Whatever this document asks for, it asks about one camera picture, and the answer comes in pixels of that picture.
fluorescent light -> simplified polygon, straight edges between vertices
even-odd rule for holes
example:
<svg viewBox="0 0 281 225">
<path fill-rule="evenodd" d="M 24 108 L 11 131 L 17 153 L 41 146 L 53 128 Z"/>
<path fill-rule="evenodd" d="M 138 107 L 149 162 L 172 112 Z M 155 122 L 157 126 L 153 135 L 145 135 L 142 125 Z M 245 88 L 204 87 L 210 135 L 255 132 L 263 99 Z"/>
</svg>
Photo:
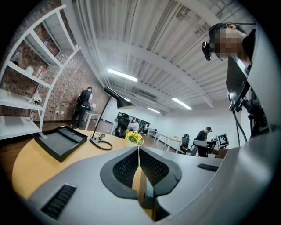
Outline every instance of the fluorescent light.
<svg viewBox="0 0 281 225">
<path fill-rule="evenodd" d="M 148 109 L 151 110 L 151 111 L 153 111 L 153 112 L 160 113 L 160 112 L 158 112 L 158 111 L 156 111 L 156 110 L 154 110 L 154 109 L 151 109 L 151 108 L 148 108 Z"/>
<path fill-rule="evenodd" d="M 179 99 L 177 98 L 172 98 L 172 100 L 174 100 L 175 102 L 181 104 L 183 107 L 187 108 L 188 110 L 192 110 L 192 108 L 190 108 L 188 105 L 184 104 L 183 102 L 181 102 Z"/>
<path fill-rule="evenodd" d="M 133 81 L 137 82 L 137 78 L 135 78 L 135 77 L 133 77 L 133 76 L 129 76 L 129 75 L 127 75 L 127 74 L 124 74 L 124 73 L 121 73 L 121 72 L 118 72 L 118 71 L 116 71 L 116 70 L 112 70 L 112 69 L 109 69 L 109 68 L 107 68 L 107 71 L 108 71 L 109 73 L 113 73 L 113 74 L 116 74 L 116 75 L 118 75 L 118 76 L 122 76 L 122 77 L 125 77 L 125 78 L 129 79 L 129 80 L 133 80 Z"/>
</svg>

brick wall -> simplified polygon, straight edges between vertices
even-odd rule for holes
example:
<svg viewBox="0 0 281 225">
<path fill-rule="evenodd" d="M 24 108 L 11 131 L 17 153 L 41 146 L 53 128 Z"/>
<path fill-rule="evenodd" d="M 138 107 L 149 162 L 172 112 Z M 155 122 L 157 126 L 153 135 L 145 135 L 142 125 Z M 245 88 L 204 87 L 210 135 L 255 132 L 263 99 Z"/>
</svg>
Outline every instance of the brick wall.
<svg viewBox="0 0 281 225">
<path fill-rule="evenodd" d="M 29 13 L 29 15 L 20 25 L 7 49 L 11 49 L 17 39 L 37 19 L 60 5 L 61 2 L 59 0 L 42 1 L 41 3 L 39 3 L 39 5 L 37 5 L 34 10 Z M 74 45 L 76 45 L 74 36 L 69 28 L 63 11 L 61 11 L 61 16 Z M 50 38 L 42 24 L 38 25 L 34 30 L 43 42 Z M 64 61 L 72 53 L 71 51 L 62 51 L 59 53 L 59 50 L 56 48 L 56 45 L 52 41 L 50 41 L 47 47 L 53 55 L 57 56 L 56 58 L 61 63 L 64 63 Z M 19 66 L 22 69 L 25 70 L 27 66 L 32 66 L 34 69 L 33 74 L 35 75 L 40 66 L 47 67 L 47 64 L 32 49 L 30 49 L 25 42 L 22 42 L 20 44 L 18 50 L 21 50 Z M 43 81 L 52 84 L 58 71 L 58 66 L 50 65 L 47 68 Z M 93 74 L 81 51 L 79 51 L 70 60 L 61 76 L 57 80 L 47 104 L 44 121 L 70 120 L 78 95 L 88 86 L 93 87 L 93 102 L 97 105 L 96 111 L 100 113 L 102 112 L 102 109 L 105 106 L 106 101 L 108 100 L 108 96 L 103 91 L 102 86 L 98 82 L 96 76 Z M 47 87 L 44 87 L 42 85 L 38 86 L 38 83 L 36 83 L 35 81 L 15 72 L 8 67 L 5 70 L 0 88 L 28 97 L 31 97 L 35 93 L 36 89 L 38 89 L 38 93 L 41 96 L 43 103 L 49 91 Z M 59 110 L 59 112 L 64 111 L 64 114 L 56 114 L 56 110 Z M 0 106 L 0 116 L 29 116 L 29 113 L 30 110 L 28 109 Z M 39 120 L 37 111 L 34 111 L 34 120 Z"/>
</svg>

black tray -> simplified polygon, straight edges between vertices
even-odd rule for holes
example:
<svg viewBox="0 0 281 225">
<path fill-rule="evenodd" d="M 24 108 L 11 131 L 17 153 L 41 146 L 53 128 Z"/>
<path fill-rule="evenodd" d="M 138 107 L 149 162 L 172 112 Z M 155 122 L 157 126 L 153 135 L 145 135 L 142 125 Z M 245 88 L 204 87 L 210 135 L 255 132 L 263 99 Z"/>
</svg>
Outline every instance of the black tray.
<svg viewBox="0 0 281 225">
<path fill-rule="evenodd" d="M 34 140 L 59 162 L 85 143 L 87 138 L 68 126 L 34 134 Z"/>
</svg>

flower pot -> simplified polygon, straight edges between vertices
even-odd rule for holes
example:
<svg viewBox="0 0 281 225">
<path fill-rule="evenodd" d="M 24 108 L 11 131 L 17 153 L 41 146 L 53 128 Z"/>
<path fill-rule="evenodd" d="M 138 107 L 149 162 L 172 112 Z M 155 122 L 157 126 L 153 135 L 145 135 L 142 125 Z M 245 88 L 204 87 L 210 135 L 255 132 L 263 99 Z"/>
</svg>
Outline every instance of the flower pot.
<svg viewBox="0 0 281 225">
<path fill-rule="evenodd" d="M 131 142 L 129 140 L 126 143 L 126 148 L 135 147 L 135 146 L 137 146 L 137 143 Z"/>
</svg>

wooden floor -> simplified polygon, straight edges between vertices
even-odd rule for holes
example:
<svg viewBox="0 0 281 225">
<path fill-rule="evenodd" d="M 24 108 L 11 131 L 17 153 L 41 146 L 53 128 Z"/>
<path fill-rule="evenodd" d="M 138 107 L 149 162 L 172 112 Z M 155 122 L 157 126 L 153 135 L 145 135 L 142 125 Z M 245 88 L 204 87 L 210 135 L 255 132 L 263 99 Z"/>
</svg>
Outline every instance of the wooden floor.
<svg viewBox="0 0 281 225">
<path fill-rule="evenodd" d="M 65 125 L 70 126 L 70 122 L 69 123 L 68 122 L 44 123 L 43 131 L 53 130 L 57 127 L 61 127 Z M 85 126 L 86 123 L 83 122 L 81 129 L 85 129 Z M 104 134 L 109 134 L 111 128 L 112 128 L 112 123 L 109 123 L 107 121 L 100 121 L 97 127 L 97 131 L 102 132 Z M 94 129 L 95 129 L 95 121 L 91 120 L 88 126 L 88 130 L 93 131 Z M 32 134 L 29 134 L 21 137 L 9 138 L 0 141 L 0 146 L 1 146 L 0 161 L 9 181 L 11 181 L 14 162 L 19 152 L 32 138 L 33 138 Z M 150 135 L 144 137 L 144 145 L 143 145 L 144 147 L 154 147 L 161 150 L 164 149 L 163 142 L 159 141 L 157 146 L 155 146 L 155 144 L 156 144 L 156 140 L 154 138 L 151 138 Z M 176 152 L 176 151 L 170 148 L 169 152 Z"/>
</svg>

